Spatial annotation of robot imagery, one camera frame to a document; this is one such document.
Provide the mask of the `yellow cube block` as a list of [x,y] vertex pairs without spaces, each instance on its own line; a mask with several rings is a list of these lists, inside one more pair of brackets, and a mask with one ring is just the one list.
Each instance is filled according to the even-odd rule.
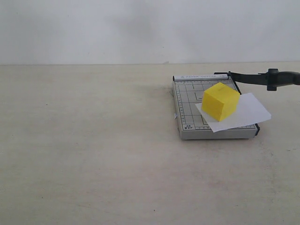
[[216,121],[223,121],[236,111],[239,99],[238,91],[218,82],[204,91],[201,109]]

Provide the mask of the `grey paper cutter base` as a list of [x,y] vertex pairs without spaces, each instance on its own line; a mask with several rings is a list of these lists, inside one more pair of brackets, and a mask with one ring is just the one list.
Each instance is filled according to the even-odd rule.
[[213,132],[205,118],[196,108],[202,102],[203,93],[211,86],[222,82],[240,92],[239,87],[227,74],[213,75],[176,75],[173,77],[172,90],[175,102],[175,118],[182,140],[208,139],[250,139],[258,135],[260,127],[251,124],[243,127]]

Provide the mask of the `white paper sheet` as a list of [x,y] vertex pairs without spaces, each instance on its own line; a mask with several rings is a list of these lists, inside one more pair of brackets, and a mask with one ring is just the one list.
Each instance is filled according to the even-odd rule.
[[203,103],[195,106],[214,133],[271,119],[271,114],[252,93],[242,94],[224,104],[213,97],[205,97]]

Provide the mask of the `black cutter blade arm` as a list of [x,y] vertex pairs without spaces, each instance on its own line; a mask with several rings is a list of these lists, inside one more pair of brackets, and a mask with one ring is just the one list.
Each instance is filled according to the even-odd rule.
[[234,72],[215,72],[215,75],[225,74],[234,82],[266,86],[267,91],[276,91],[277,87],[288,85],[300,85],[299,72],[279,71],[277,68],[269,68],[266,73],[240,74]]

